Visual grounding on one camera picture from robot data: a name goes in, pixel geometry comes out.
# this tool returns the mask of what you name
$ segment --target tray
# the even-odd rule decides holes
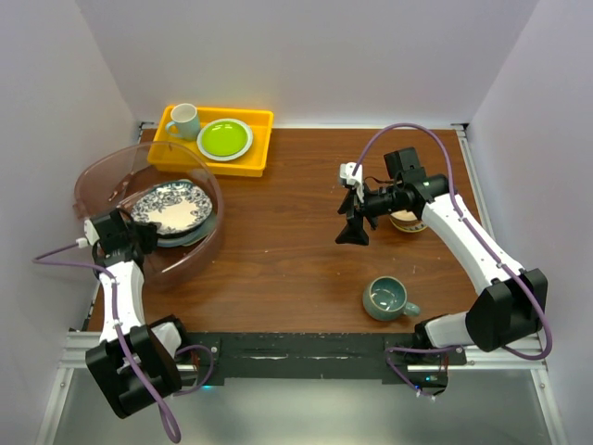
[[[208,159],[197,149],[195,141],[185,141],[181,138],[170,136],[165,131],[165,126],[170,121],[170,112],[175,106],[165,108],[160,123],[158,124],[155,141],[172,142],[180,144],[196,153],[214,174],[231,176],[260,177],[266,168],[268,146],[270,145],[271,125],[274,115],[264,109],[238,109],[238,108],[201,108],[197,107],[197,116],[200,124],[205,127],[216,119],[233,118],[243,121],[253,132],[253,144],[249,151],[241,158],[229,162],[218,162]],[[148,162],[155,165],[162,172],[186,171],[194,166],[194,161],[181,150],[168,150],[163,145],[153,146],[148,153]]]

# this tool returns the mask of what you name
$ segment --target wooden tabletop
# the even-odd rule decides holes
[[[219,177],[226,205],[225,238],[206,270],[172,291],[145,288],[147,323],[171,313],[189,331],[410,332],[443,313],[467,311],[472,284],[445,244],[430,230],[405,234],[387,217],[368,230],[368,247],[337,245],[345,225],[336,213],[346,191],[339,165],[355,161],[375,130],[276,129],[261,178]],[[454,131],[436,131],[451,156],[456,186],[476,218],[472,188]],[[150,140],[154,131],[145,132]],[[386,134],[364,161],[364,175],[388,179],[383,154],[415,146],[428,174],[446,173],[443,156],[425,134]],[[374,321],[362,291],[393,275],[408,289],[419,317]],[[97,298],[89,330],[101,330]]]

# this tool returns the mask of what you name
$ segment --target white mug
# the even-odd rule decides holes
[[[171,113],[171,122],[167,124],[165,130],[174,137],[181,137],[186,141],[195,141],[197,134],[200,133],[200,119],[197,117],[197,108],[192,104],[179,104]],[[171,127],[177,129],[177,133],[170,130]]]

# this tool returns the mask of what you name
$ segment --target bowl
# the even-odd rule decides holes
[[[389,215],[389,221],[400,231],[407,234],[421,232],[426,228],[426,224],[416,218],[411,211],[394,211]]]
[[[176,156],[192,158],[191,165],[176,172],[163,172],[148,162],[151,149],[167,150]],[[199,244],[177,248],[157,248],[145,256],[145,285],[168,288],[196,276],[212,263],[222,243],[224,201],[218,181],[199,156],[171,142],[147,142],[129,146],[100,159],[87,168],[76,182],[74,209],[88,218],[121,207],[132,211],[134,203],[160,184],[190,181],[209,197],[216,224]]]
[[[205,157],[221,162],[241,158],[251,148],[253,132],[238,119],[218,119],[197,136],[197,149]]]

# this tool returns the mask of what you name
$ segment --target black mounting bar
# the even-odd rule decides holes
[[[217,346],[215,372],[208,381],[212,386],[224,385],[227,378],[376,379],[402,384],[385,361],[385,349],[413,344],[413,334],[195,332],[188,336],[193,344]],[[464,351],[447,356],[449,364],[466,363]],[[200,377],[208,369],[206,358],[200,355]],[[438,356],[394,353],[391,359],[419,388],[447,386],[447,373],[408,370],[413,364],[438,366]]]

